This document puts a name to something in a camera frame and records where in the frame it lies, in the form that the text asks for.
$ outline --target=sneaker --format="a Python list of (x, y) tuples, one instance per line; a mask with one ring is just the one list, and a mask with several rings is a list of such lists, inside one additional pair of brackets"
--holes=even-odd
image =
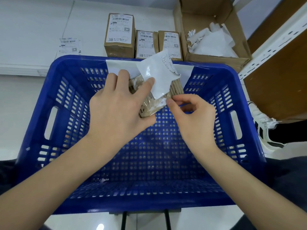
[(248, 107), (254, 119), (254, 124), (259, 135), (261, 142), (270, 150), (277, 150), (283, 148), (286, 144), (274, 142), (269, 138), (269, 130), (276, 128), (278, 121), (269, 118), (266, 114), (262, 113), (258, 107), (251, 101), (248, 101)]

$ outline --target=hand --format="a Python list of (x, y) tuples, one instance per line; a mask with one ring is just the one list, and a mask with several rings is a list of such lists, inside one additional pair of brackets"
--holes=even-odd
[(183, 140), (193, 154), (217, 148), (213, 127), (215, 108), (195, 94), (180, 94), (166, 100), (177, 121)]
[(109, 160), (127, 142), (156, 122), (155, 115), (144, 119), (138, 115), (154, 78), (149, 78), (134, 94), (128, 89), (129, 78), (127, 70), (120, 70), (118, 76), (109, 73), (104, 89), (90, 100), (91, 120), (86, 137), (100, 147), (99, 151), (103, 149), (108, 153)]

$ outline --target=open cardboard box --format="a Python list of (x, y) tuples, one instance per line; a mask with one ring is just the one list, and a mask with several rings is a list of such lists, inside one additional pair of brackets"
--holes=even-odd
[[(173, 11), (175, 29), (180, 33), (184, 61), (226, 64), (237, 72), (252, 58), (239, 18), (231, 0), (178, 0)], [(236, 45), (232, 48), (239, 58), (198, 55), (189, 53), (187, 37), (209, 27), (211, 22), (225, 24)]]

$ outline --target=blue plastic basket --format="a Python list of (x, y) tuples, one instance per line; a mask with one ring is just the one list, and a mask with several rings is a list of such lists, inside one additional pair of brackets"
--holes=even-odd
[[(88, 103), (105, 84), (106, 59), (118, 58), (63, 56), (52, 63), (18, 155), (18, 183), (87, 133)], [(198, 94), (215, 105), (214, 134), (220, 149), (263, 180), (265, 157), (236, 72), (221, 64), (174, 63), (194, 66), (185, 93)], [(53, 107), (58, 111), (47, 140), (44, 132)], [(240, 122), (240, 139), (232, 121), (233, 111)], [(163, 108), (156, 116), (155, 125), (127, 143), (108, 164), (76, 189), (55, 214), (233, 204), (196, 161), (169, 109)]]

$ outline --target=basket handle hole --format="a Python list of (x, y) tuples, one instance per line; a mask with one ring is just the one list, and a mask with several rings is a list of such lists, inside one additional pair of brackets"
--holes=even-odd
[(56, 120), (57, 111), (58, 111), (58, 108), (56, 106), (54, 106), (51, 109), (49, 119), (48, 119), (48, 123), (47, 123), (46, 129), (45, 129), (45, 134), (44, 134), (46, 139), (50, 139), (52, 128), (53, 128), (53, 125), (54, 125), (54, 121)]
[(242, 130), (241, 130), (241, 127), (240, 127), (237, 112), (235, 110), (232, 110), (230, 112), (230, 116), (231, 116), (231, 119), (232, 119), (233, 128), (234, 128), (235, 133), (236, 133), (236, 139), (237, 140), (241, 139), (242, 138)]

